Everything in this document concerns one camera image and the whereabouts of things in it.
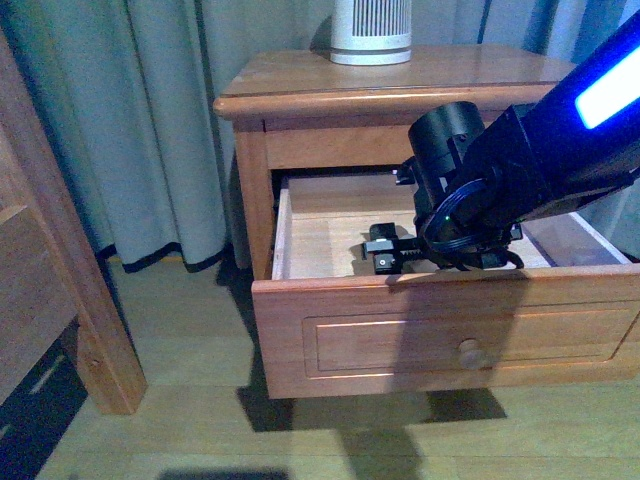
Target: air purifier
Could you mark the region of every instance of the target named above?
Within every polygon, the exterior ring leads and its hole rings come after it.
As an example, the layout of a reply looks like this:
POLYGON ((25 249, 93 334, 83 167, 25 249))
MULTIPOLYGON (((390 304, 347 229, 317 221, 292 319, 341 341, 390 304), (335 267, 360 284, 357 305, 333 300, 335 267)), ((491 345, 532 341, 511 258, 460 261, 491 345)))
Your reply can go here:
POLYGON ((411 0, 336 0, 331 61, 390 65, 411 59, 411 0))

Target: blue light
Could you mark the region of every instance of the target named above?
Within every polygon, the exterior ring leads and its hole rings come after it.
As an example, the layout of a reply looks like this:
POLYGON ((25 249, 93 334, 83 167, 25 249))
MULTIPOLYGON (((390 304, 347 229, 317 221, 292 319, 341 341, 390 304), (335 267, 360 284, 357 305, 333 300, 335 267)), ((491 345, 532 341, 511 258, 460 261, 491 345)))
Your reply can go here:
POLYGON ((576 98, 576 109, 588 129, 600 125, 640 98, 640 47, 624 57, 576 98))

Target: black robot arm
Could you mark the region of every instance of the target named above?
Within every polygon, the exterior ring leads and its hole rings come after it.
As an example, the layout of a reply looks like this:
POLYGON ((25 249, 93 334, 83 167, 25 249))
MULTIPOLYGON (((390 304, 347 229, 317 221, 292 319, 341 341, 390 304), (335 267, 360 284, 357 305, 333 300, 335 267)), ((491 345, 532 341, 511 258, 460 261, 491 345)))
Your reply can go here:
POLYGON ((640 176, 640 12, 537 104, 511 106, 486 130, 474 104, 444 105, 409 140, 414 156, 396 175, 414 188, 416 237, 385 250, 374 226, 363 249, 377 273, 416 257, 522 268, 508 250, 520 222, 579 210, 640 176))

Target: gray curtain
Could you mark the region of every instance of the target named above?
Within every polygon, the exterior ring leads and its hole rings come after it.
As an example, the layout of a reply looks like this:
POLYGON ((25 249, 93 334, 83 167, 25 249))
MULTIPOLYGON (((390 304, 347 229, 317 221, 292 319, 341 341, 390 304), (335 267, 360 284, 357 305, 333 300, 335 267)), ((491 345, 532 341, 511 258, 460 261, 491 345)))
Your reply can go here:
MULTIPOLYGON (((328 46, 333 0, 9 0, 2 22, 96 250, 168 243, 249 265, 231 126, 211 101, 256 53, 328 46)), ((502 43, 580 61, 640 0, 413 0, 414 44, 502 43)), ((640 256, 640 188, 585 216, 640 256)))

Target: wooden knob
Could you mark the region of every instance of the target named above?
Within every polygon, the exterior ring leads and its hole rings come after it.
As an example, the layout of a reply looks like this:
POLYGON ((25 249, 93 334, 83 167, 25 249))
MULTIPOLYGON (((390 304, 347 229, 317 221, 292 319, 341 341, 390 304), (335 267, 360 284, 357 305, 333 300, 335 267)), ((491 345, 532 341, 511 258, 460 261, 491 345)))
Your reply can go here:
POLYGON ((465 340, 458 345, 460 352, 460 365, 467 370, 479 370, 491 365, 491 359, 487 352, 480 348, 480 342, 475 338, 465 340))

